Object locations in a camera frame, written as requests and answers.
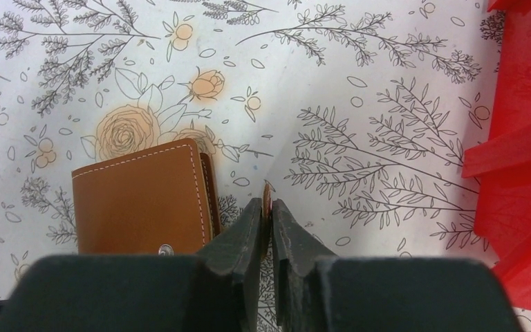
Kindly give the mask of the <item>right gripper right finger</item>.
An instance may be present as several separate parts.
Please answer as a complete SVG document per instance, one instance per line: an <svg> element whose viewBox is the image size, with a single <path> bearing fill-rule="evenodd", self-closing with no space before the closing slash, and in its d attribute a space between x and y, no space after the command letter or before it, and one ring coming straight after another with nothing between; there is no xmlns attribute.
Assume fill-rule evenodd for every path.
<svg viewBox="0 0 531 332"><path fill-rule="evenodd" d="M520 331L474 259L340 257L271 204L277 324L284 331Z"/></svg>

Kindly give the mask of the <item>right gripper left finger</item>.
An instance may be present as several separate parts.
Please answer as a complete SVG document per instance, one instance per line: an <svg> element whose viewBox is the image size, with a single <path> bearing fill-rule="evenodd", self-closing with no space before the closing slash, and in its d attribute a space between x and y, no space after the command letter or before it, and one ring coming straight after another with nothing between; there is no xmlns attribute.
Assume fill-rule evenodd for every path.
<svg viewBox="0 0 531 332"><path fill-rule="evenodd" d="M255 331L261 199L194 255L40 259L0 312L0 331Z"/></svg>

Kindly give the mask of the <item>brown leather card holder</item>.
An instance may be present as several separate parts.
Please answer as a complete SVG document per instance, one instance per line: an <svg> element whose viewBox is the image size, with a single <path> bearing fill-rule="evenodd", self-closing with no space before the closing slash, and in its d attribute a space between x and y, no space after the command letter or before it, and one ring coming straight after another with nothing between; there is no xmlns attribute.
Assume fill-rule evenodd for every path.
<svg viewBox="0 0 531 332"><path fill-rule="evenodd" d="M183 138L71 174L77 257L194 254L223 234L211 157Z"/></svg>

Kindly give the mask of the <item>red plastic bin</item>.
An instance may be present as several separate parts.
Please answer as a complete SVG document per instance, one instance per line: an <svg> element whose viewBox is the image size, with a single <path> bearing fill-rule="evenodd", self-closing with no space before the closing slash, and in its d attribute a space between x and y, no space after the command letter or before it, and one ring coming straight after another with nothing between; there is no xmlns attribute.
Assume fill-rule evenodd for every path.
<svg viewBox="0 0 531 332"><path fill-rule="evenodd" d="M490 134L466 151L462 175L481 180L474 230L498 255L494 273L531 311L531 1L490 8L505 12Z"/></svg>

